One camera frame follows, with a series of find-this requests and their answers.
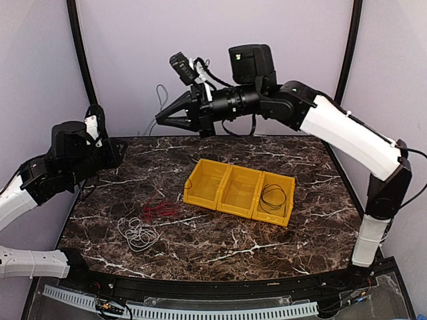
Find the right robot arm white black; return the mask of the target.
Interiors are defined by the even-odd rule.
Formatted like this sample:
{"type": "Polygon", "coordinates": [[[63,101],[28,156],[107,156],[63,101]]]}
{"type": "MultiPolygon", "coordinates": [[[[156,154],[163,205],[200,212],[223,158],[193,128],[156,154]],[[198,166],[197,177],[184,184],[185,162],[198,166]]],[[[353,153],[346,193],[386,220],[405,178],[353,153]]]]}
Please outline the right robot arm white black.
{"type": "Polygon", "coordinates": [[[240,45],[228,53],[234,83],[223,83],[221,89],[216,89],[220,80],[203,59],[190,59],[183,53],[171,56],[170,65],[189,91],[156,115],[157,124],[211,137],[218,121],[260,115],[313,135],[365,166],[370,171],[368,200],[352,265],[340,276],[345,288],[357,288],[365,280],[365,268],[373,264],[388,226],[408,204],[411,149],[402,140],[375,131],[321,91],[299,81],[278,84],[268,45],[240,45]]]}

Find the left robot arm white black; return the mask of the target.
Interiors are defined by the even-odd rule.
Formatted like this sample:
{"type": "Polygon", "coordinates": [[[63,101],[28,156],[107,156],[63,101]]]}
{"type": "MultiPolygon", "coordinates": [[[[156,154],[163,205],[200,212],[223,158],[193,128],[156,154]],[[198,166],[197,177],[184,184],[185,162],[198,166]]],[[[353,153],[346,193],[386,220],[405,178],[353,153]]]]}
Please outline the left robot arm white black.
{"type": "MultiPolygon", "coordinates": [[[[127,147],[126,141],[109,138],[94,115],[55,125],[48,152],[21,164],[1,190],[1,228],[57,194],[73,193],[100,171],[118,168],[127,147]]],[[[1,278],[68,278],[80,291],[87,291],[94,285],[94,276],[87,269],[85,259],[74,248],[31,251],[1,247],[1,278]]]]}

